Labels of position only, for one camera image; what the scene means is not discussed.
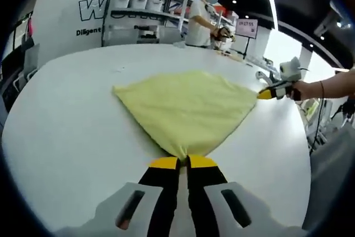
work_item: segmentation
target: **yellow cloth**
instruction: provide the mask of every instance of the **yellow cloth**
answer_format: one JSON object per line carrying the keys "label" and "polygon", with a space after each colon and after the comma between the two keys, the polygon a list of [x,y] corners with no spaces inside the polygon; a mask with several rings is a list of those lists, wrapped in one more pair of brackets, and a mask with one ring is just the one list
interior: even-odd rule
{"label": "yellow cloth", "polygon": [[159,74],[113,88],[144,130],[171,155],[206,155],[256,104],[257,93],[204,72]]}

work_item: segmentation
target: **white shirt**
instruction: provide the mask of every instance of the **white shirt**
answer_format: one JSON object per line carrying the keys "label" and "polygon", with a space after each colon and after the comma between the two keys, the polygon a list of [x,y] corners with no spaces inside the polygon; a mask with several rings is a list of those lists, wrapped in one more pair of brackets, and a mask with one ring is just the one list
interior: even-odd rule
{"label": "white shirt", "polygon": [[209,46],[211,44],[210,34],[211,30],[203,27],[195,22],[192,18],[194,16],[201,16],[208,22],[211,22],[211,16],[206,10],[207,4],[203,0],[195,0],[190,7],[189,24],[185,43],[190,46]]}

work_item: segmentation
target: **yellow object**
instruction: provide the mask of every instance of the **yellow object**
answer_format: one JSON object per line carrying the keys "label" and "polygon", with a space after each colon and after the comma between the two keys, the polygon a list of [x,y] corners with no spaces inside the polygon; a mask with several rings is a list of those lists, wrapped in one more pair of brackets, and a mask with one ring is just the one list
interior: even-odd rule
{"label": "yellow object", "polygon": [[235,61],[238,61],[238,62],[243,62],[244,60],[239,57],[238,55],[235,55],[235,54],[226,54],[224,53],[223,51],[216,51],[218,55],[221,55],[221,56],[226,56],[230,59],[233,59]]}
{"label": "yellow object", "polygon": [[149,167],[158,169],[175,169],[177,160],[178,158],[176,157],[158,158],[150,163]]}
{"label": "yellow object", "polygon": [[311,120],[313,114],[315,113],[315,111],[316,111],[316,109],[318,108],[319,105],[320,105],[320,103],[315,100],[315,102],[308,108],[308,110],[306,112],[306,118],[307,118],[308,121]]}
{"label": "yellow object", "polygon": [[200,155],[189,155],[189,158],[192,168],[218,167],[210,158],[202,157]]}
{"label": "yellow object", "polygon": [[204,72],[159,74],[113,90],[160,147],[182,160],[218,147],[248,115],[257,96]]}
{"label": "yellow object", "polygon": [[272,98],[272,95],[271,95],[270,90],[261,91],[259,93],[259,95],[257,96],[257,99],[271,99],[271,98]]}

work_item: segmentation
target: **round white table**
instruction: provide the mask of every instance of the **round white table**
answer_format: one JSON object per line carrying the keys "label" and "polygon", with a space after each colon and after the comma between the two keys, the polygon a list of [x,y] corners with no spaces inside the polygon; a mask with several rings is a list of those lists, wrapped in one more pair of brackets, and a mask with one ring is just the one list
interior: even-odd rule
{"label": "round white table", "polygon": [[[14,103],[3,131],[12,177],[51,231],[81,226],[126,182],[138,182],[166,154],[148,137],[113,85],[158,73],[204,70],[258,91],[259,67],[200,48],[126,45],[70,54],[44,65]],[[208,155],[228,181],[262,199],[285,226],[301,226],[311,167],[301,116],[289,99],[259,100]]]}

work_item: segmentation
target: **cable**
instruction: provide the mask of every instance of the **cable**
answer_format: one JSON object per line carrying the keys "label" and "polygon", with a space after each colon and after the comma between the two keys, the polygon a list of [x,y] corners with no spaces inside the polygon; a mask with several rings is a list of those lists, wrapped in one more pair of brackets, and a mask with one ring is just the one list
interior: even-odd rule
{"label": "cable", "polygon": [[316,141],[317,141],[317,134],[318,134],[318,130],[319,130],[320,123],[321,123],[322,109],[323,109],[323,105],[324,105],[324,86],[323,86],[323,83],[322,83],[321,81],[320,81],[320,83],[321,83],[321,86],[322,86],[322,101],[321,101],[321,108],[319,109],[318,123],[317,123],[317,129],[316,129],[315,139],[314,139],[314,141],[313,141],[310,154],[312,154],[313,151],[315,150],[315,145],[316,145]]}

